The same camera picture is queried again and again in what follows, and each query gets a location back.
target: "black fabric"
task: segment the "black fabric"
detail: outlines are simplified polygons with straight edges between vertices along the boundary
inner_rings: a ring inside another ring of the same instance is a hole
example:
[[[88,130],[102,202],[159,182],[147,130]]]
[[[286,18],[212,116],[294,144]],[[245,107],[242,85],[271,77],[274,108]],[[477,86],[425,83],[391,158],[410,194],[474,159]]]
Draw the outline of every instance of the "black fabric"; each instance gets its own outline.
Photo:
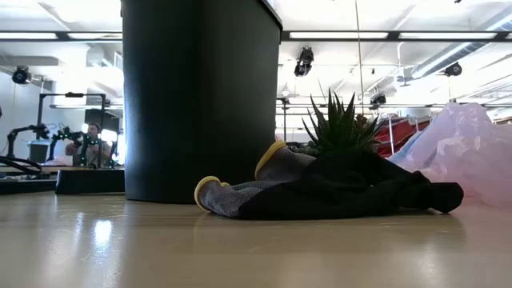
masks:
[[[265,189],[239,208],[244,219],[327,219],[392,214],[400,208],[448,213],[462,201],[457,183],[431,183],[380,156],[348,149],[312,162],[299,180]]]

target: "ceiling pipe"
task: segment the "ceiling pipe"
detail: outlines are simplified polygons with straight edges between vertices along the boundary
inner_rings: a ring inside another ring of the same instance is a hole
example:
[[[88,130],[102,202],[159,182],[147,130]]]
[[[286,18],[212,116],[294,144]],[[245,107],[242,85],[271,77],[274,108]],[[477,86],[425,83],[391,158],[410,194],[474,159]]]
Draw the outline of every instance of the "ceiling pipe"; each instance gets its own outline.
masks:
[[[512,7],[504,10],[482,25],[481,30],[486,31],[511,31],[512,30]],[[472,54],[487,46],[488,42],[464,42],[455,43],[432,58],[424,61],[412,70],[414,79],[423,78],[432,73],[436,73],[460,59]]]

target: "man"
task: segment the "man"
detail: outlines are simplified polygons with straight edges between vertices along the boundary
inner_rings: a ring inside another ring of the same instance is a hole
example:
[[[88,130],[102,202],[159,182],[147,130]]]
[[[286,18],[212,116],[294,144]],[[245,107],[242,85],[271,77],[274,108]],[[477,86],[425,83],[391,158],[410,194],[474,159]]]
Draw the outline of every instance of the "man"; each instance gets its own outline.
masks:
[[[100,125],[97,123],[89,124],[87,128],[87,135],[90,137],[92,141],[101,141],[98,138],[99,132],[102,130]],[[82,153],[83,145],[80,147],[76,147],[74,143],[68,144],[66,146],[66,155],[73,156],[73,166],[80,165],[80,155]],[[108,161],[110,157],[110,146],[106,144],[106,142],[102,142],[102,167],[108,166]],[[86,151],[87,157],[87,165],[97,165],[98,164],[98,155],[99,155],[99,144],[88,145]]]

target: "pink plastic bag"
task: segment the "pink plastic bag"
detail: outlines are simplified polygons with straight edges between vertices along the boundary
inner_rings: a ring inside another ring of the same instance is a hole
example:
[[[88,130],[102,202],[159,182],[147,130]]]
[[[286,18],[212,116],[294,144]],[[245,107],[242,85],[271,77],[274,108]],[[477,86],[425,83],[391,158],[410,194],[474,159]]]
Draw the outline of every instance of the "pink plastic bag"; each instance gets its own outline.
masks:
[[[432,182],[458,182],[466,197],[512,207],[512,125],[494,125],[479,104],[447,104],[393,162]]]

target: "black column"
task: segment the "black column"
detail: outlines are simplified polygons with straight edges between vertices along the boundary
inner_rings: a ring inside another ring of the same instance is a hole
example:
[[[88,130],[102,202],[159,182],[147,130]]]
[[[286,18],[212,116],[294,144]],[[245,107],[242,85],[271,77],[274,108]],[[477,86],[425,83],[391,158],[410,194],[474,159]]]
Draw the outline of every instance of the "black column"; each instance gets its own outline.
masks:
[[[128,199],[254,180],[274,141],[281,24],[264,0],[123,0]]]

